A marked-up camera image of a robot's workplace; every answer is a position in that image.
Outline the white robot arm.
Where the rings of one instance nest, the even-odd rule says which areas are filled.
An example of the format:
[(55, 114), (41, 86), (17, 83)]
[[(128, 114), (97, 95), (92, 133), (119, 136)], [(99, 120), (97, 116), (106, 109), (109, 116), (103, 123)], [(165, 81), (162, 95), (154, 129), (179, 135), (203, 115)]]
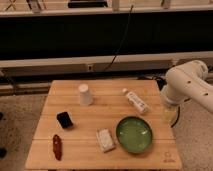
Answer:
[(205, 81), (207, 76), (208, 67), (201, 60), (177, 65), (166, 72), (166, 85), (160, 91), (165, 123), (171, 124), (174, 121), (178, 106), (187, 98), (213, 114), (213, 85)]

